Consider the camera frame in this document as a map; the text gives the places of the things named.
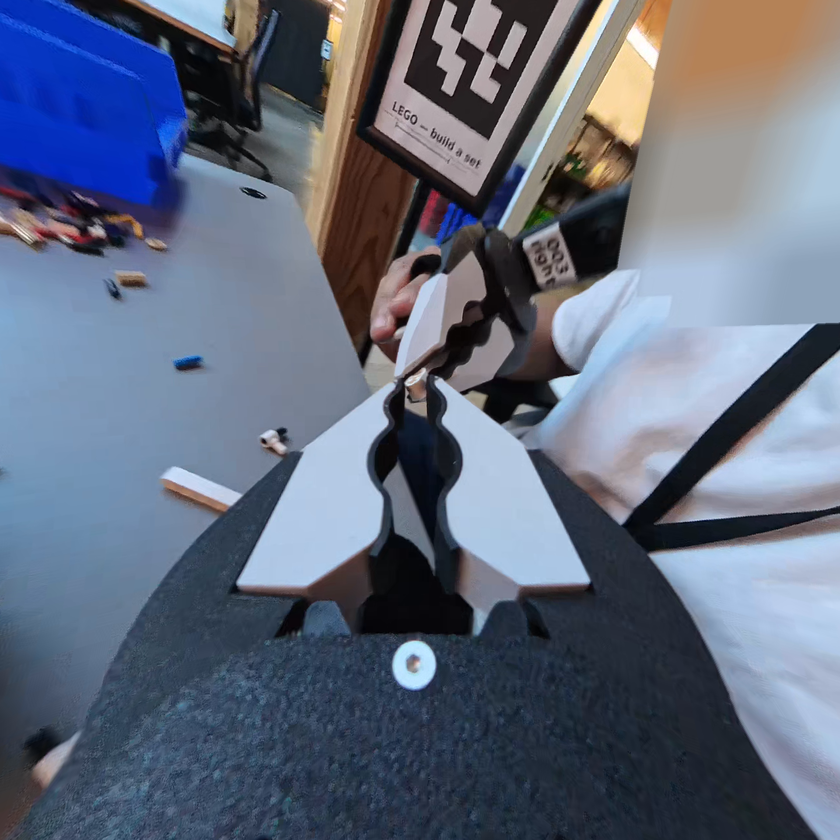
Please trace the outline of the white lego beam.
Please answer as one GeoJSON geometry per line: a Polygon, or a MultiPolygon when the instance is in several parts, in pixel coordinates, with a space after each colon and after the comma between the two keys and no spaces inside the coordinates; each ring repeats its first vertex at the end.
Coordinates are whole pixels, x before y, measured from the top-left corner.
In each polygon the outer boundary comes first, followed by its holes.
{"type": "Polygon", "coordinates": [[[163,488],[217,512],[225,512],[242,494],[180,467],[171,467],[160,477],[163,488]]]}

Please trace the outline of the background desk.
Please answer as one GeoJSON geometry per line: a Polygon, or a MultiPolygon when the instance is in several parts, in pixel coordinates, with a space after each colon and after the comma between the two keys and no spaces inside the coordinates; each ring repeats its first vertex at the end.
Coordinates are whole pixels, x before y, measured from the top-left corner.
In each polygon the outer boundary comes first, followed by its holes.
{"type": "Polygon", "coordinates": [[[226,1],[127,1],[126,4],[232,56],[236,39],[226,28],[226,1]]]}

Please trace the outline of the pile of mixed lego pieces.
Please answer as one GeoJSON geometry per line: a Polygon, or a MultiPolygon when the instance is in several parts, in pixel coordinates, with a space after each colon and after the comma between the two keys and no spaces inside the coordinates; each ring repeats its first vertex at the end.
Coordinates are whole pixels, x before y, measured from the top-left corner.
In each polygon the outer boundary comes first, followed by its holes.
{"type": "Polygon", "coordinates": [[[27,247],[42,249],[56,242],[85,256],[102,257],[108,249],[121,249],[131,239],[144,241],[140,221],[130,214],[113,213],[76,192],[56,203],[42,192],[1,186],[1,235],[27,247]]]}

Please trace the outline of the blue storage bin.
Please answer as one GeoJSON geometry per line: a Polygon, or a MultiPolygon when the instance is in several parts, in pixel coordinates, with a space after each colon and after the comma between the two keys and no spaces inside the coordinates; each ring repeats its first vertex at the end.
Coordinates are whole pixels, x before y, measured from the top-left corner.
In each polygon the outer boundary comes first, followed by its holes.
{"type": "Polygon", "coordinates": [[[187,142],[173,59],[64,2],[2,2],[1,163],[167,203],[187,142]]]}

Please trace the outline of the black office chair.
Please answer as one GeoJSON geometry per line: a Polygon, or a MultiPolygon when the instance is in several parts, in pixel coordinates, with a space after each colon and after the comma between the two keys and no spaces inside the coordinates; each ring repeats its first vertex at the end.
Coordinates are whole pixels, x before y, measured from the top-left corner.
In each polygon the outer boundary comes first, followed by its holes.
{"type": "Polygon", "coordinates": [[[259,179],[267,183],[274,181],[269,168],[246,149],[245,142],[250,134],[263,128],[260,84],[280,20],[281,13],[276,9],[262,17],[251,46],[235,60],[238,77],[234,78],[231,72],[227,75],[227,95],[220,101],[198,96],[188,132],[190,144],[223,156],[233,169],[246,160],[259,169],[259,179]]]}

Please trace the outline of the person's right forearm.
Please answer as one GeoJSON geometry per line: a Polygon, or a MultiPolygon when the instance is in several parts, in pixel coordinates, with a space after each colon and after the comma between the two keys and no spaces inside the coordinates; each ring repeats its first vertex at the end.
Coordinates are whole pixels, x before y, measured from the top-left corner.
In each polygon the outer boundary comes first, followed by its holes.
{"type": "Polygon", "coordinates": [[[497,380],[509,382],[550,382],[577,375],[580,370],[568,364],[553,342],[553,321],[557,311],[568,301],[559,292],[534,298],[535,321],[528,341],[515,350],[513,361],[507,361],[496,374],[497,380]]]}

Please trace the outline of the black sign stand pole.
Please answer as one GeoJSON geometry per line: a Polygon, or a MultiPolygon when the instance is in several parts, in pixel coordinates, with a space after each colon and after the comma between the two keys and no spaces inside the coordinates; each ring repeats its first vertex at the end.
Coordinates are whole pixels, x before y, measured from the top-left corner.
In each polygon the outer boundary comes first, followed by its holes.
{"type": "Polygon", "coordinates": [[[417,232],[432,187],[424,179],[417,181],[412,200],[408,206],[401,232],[395,243],[392,258],[399,259],[407,255],[417,232]]]}

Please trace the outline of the framed marker sign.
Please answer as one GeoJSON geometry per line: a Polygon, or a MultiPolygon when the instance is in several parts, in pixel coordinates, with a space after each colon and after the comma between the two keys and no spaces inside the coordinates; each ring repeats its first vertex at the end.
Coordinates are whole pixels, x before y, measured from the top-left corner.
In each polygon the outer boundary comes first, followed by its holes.
{"type": "Polygon", "coordinates": [[[392,2],[357,135],[483,214],[599,5],[392,2]]]}

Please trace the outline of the person's right hand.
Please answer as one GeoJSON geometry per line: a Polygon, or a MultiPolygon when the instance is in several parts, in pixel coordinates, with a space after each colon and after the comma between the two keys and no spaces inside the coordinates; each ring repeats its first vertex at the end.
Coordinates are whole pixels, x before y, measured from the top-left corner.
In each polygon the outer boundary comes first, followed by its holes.
{"type": "Polygon", "coordinates": [[[396,357],[398,342],[394,340],[397,328],[412,313],[421,287],[437,273],[412,276],[415,262],[421,257],[440,257],[435,245],[394,259],[375,293],[371,310],[370,338],[390,358],[396,357]]]}

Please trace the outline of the storage shelf with bins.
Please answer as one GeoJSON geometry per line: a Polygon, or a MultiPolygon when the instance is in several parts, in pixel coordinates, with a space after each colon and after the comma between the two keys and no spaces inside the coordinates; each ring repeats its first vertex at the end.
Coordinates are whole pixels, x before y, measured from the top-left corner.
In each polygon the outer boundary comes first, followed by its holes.
{"type": "Polygon", "coordinates": [[[638,148],[639,141],[625,141],[594,115],[585,113],[524,228],[547,222],[595,193],[631,180],[638,148]]]}

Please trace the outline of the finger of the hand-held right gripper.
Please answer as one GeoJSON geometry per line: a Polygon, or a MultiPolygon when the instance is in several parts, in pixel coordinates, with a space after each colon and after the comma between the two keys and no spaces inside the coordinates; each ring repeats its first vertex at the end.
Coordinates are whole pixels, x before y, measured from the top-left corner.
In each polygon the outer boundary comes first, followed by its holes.
{"type": "Polygon", "coordinates": [[[474,251],[420,288],[400,341],[395,378],[407,379],[438,357],[451,329],[465,321],[466,310],[487,296],[484,270],[474,251]]]}
{"type": "Polygon", "coordinates": [[[500,318],[457,327],[454,337],[427,362],[427,373],[466,393],[494,379],[515,347],[513,333],[500,318]]]}

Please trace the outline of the pale lego beam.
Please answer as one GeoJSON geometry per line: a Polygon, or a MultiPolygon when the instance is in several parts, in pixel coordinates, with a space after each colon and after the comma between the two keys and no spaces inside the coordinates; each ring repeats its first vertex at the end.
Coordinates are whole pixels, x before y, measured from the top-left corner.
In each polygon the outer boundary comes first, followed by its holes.
{"type": "Polygon", "coordinates": [[[24,755],[32,781],[40,791],[49,788],[68,761],[80,735],[81,730],[77,730],[65,738],[55,727],[44,726],[27,736],[23,744],[24,755]]]}

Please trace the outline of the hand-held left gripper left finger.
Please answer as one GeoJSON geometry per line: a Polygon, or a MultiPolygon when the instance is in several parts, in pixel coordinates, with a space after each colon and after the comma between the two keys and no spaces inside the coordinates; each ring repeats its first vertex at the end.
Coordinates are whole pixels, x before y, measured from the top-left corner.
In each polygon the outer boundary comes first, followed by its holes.
{"type": "Polygon", "coordinates": [[[404,386],[381,388],[300,454],[236,586],[248,595],[335,602],[355,629],[373,593],[370,557],[393,531],[404,386]]]}

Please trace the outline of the wooden post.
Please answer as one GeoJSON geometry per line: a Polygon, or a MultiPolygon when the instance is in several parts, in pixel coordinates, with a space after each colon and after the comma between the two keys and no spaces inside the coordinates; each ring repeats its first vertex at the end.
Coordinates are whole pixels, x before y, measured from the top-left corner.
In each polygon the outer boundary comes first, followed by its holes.
{"type": "Polygon", "coordinates": [[[344,6],[306,222],[353,346],[362,351],[417,180],[356,134],[391,2],[344,6]]]}

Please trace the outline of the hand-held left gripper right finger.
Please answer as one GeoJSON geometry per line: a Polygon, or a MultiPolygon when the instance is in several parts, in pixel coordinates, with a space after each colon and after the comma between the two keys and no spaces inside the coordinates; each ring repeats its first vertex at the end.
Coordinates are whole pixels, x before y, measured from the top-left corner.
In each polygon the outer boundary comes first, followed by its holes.
{"type": "Polygon", "coordinates": [[[437,499],[435,571],[471,611],[479,634],[492,609],[591,584],[529,451],[437,376],[427,420],[443,487],[437,499]]]}

